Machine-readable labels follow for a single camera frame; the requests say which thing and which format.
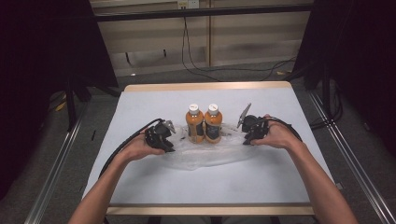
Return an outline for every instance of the white tabletop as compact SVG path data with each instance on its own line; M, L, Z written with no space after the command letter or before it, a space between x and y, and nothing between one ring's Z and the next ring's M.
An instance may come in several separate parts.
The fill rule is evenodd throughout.
M292 124L315 159L332 178L292 87L283 82L281 84L278 88L181 88L179 91L139 89L123 92L92 167L84 195L97 180L109 155L120 143L157 118L170 119L180 127L186 125L185 114L190 104L198 104L204 113L210 104L217 104L223 115L224 125L236 128L240 114L248 103L252 103L249 115L270 114ZM222 141L227 145L227 138ZM233 161L233 158L227 158L227 151L224 150L217 156L224 155L229 160L221 161L219 165L203 161L192 169L175 166L177 161L170 158L172 155L149 156L133 161L125 169L110 206L309 205L304 183L286 150L268 146L243 146L242 142L240 145L233 143L230 149L250 154L243 160ZM210 161L210 154L206 152L205 156Z

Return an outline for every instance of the hand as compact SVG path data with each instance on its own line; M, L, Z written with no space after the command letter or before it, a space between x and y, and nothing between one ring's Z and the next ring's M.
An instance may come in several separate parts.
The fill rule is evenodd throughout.
M267 136L262 139L253 139L250 141L251 145L268 145L276 148L290 149L297 143L302 143L294 134L283 124L269 121L269 130Z
M132 139L119 153L125 160L137 161L148 155L162 155L165 152L159 148L150 147L145 140L144 131Z

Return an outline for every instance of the wall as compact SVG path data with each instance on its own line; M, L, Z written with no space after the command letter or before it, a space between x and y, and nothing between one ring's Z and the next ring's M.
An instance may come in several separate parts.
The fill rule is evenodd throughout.
M200 8L312 2L201 0ZM91 3L96 14L177 9L177 1L170 0L91 0ZM309 12L292 12L187 18L191 51L198 51L199 66L287 60L298 53L308 17ZM99 27L109 54L153 50L160 52L163 49L181 51L184 31L182 18L107 21L100 22ZM112 60L117 69L122 65L118 65L114 58L117 57Z

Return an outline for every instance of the plastic bottle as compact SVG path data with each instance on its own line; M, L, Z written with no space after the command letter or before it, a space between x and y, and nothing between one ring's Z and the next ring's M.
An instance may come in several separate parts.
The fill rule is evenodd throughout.
M199 110L198 105L190 105L189 112L186 114L186 121L189 126L189 140L192 143L204 141L204 114Z
M221 139L221 122L222 114L219 112L217 105L210 105L205 113L205 130L206 130L206 141L212 144L216 144Z

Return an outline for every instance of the wire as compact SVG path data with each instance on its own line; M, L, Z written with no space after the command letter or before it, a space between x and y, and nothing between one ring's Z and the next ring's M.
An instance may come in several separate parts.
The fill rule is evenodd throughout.
M129 136L125 141L123 141L119 147L116 148L116 150L111 154L111 156L107 159L105 165L102 168L102 171L99 174L99 177L102 176L102 174L105 172L105 170L107 169L108 165L114 160L114 158L116 157L116 155L134 138L136 138L139 134L141 134L141 132L143 130L145 130L149 125L151 125L152 123L156 122L156 121L162 121L163 119L155 119L152 122L146 124L143 128L139 129L137 132L135 132L134 134L132 134L131 136Z
M188 53L189 53L189 57L190 57L190 61L191 61L192 66L196 70L201 71L201 72L206 72L206 73L207 72L216 72L216 71L250 71L250 72L267 72L267 71L270 71L270 73L266 77L264 77L263 79L260 80L260 81L264 81L265 79L269 78L272 75L272 73L274 72L275 69L277 69L277 68L279 68L279 67L281 67L281 66L283 66L283 65L285 65L287 63L295 62L295 58L296 58L296 57L292 57L292 58L290 58L290 59L288 59L286 61L282 61L282 62L276 63L273 67L267 68L267 69L250 69L250 68L212 68L212 69L202 69L202 68L199 68L199 67L197 67L195 65L195 63L193 62L192 57L191 57L191 44L190 44L189 29L187 27L187 20L186 20L186 18L184 18L183 45L182 45L182 50L181 50L181 61L182 61L183 65L184 65L184 67L187 69L187 71L191 72L194 75L203 76L203 77L209 77L209 78L214 79L216 81L222 81L222 80L219 80L217 78L210 77L210 76L207 76L207 75L204 75L204 74L201 74L201 73L192 72L186 66L186 64L184 63L184 46L185 46L185 38L186 37L187 37L187 44L188 44Z
M316 130L316 129L326 127L326 126L338 121L343 116L344 108L343 108L343 104L341 101L341 93L337 86L335 87L334 96L332 98L332 101L334 104L335 111L329 115L330 117L328 119L325 119L321 122L317 122L317 120L321 119L321 118L317 118L313 122L311 122L309 124L309 126L311 127L311 130Z
M281 119L277 119L276 117L263 117L262 119L256 120L255 122L251 123L249 125L249 127L252 127L253 125L264 123L265 121L274 121L274 122L278 122L278 123L283 124L285 127L287 127L294 134L294 136L296 136L296 138L298 138L300 141L303 142L303 139L297 133L297 131L294 128L291 127L291 124L288 124L287 122L285 122L285 121L283 121Z

